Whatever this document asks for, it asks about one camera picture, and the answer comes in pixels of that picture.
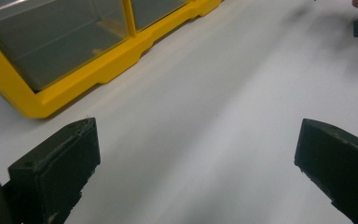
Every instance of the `yellow plastic bin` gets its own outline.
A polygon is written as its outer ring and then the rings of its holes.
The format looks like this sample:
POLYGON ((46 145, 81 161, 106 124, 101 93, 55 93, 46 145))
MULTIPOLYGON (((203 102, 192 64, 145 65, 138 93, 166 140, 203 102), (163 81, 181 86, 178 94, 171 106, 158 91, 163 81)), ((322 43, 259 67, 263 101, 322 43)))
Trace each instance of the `yellow plastic bin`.
POLYGON ((120 0, 0 3, 0 50, 34 91, 42 91, 128 35, 120 0), (119 31, 112 32, 109 25, 119 31))
POLYGON ((221 1, 0 0, 0 93, 24 116, 46 118, 221 1))

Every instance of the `gray floor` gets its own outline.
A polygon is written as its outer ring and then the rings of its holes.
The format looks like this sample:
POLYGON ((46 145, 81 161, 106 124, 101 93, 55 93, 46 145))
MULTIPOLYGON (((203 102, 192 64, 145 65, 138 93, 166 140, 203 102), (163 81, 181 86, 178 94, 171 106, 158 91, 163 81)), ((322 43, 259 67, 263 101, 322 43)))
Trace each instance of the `gray floor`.
POLYGON ((294 155, 303 118, 358 136, 355 18, 341 0, 226 0, 54 118, 0 97, 0 181, 95 117, 102 165, 68 224, 350 224, 294 155))

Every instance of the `yellow frame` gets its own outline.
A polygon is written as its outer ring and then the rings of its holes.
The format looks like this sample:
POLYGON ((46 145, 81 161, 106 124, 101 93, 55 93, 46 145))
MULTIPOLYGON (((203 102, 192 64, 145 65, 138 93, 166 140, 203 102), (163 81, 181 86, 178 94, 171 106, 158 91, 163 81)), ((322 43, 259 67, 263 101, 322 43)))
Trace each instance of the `yellow frame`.
POLYGON ((105 84, 139 61, 153 43, 183 22, 205 16, 222 0, 191 0, 153 25, 137 32, 131 0, 124 0, 130 37, 97 59, 35 93, 0 51, 0 93, 25 117, 46 118, 96 84, 105 84))

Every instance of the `clear plastic panel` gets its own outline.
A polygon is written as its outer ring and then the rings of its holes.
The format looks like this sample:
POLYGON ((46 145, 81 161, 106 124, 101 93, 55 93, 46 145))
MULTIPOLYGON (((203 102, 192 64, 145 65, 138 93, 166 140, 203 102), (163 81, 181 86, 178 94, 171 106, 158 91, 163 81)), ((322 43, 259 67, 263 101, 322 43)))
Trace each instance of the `clear plastic panel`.
POLYGON ((136 29, 144 29, 188 2, 189 0, 132 0, 136 29))
POLYGON ((35 91, 128 36, 121 0, 21 2, 0 9, 0 49, 35 91))

